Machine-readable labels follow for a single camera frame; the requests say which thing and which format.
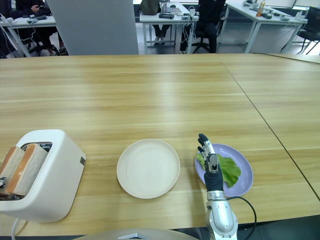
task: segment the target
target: robotic hand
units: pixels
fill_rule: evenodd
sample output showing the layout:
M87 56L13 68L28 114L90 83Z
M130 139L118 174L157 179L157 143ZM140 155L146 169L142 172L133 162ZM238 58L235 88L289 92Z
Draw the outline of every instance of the robotic hand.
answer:
M204 134L199 134L198 142L201 144L198 150L204 157L204 181L208 200L205 218L210 240L236 240L238 220L225 197L218 156L210 140Z

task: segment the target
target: gray partition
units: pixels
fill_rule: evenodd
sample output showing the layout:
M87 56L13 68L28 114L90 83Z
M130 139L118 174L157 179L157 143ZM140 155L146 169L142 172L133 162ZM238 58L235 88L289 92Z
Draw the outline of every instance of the gray partition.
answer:
M46 0L70 55L138 54L132 0Z

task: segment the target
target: toast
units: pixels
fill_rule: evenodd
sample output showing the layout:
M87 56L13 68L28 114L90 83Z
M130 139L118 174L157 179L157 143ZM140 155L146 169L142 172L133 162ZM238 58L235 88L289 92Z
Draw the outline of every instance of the toast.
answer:
M27 195L47 155L48 152L38 144L29 144L11 181L6 187L6 191L15 195Z
M25 151L17 146L11 147L6 154L0 166L0 178L5 177L5 186L4 188L0 188L0 196L9 195L9 193L7 192L8 184L11 182L11 179L16 172L16 169L19 166L24 154Z

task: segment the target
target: toaster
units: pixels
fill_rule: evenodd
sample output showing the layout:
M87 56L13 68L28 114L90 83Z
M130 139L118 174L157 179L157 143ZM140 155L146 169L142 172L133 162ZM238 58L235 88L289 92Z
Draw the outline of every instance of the toaster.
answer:
M26 196L0 201L0 213L36 223L56 222L70 211L86 165L85 153L60 129L28 132L16 144L36 143L48 154Z

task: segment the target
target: lettuce leaf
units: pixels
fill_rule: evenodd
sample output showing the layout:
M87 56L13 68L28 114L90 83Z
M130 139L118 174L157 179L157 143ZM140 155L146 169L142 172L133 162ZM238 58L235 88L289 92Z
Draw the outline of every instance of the lettuce leaf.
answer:
M231 188L237 183L241 175L241 169L237 167L231 157L223 157L220 154L217 154L217 157L222 171L223 181L226 182L228 188ZM205 159L201 153L197 153L195 158L201 164L202 169L205 170Z

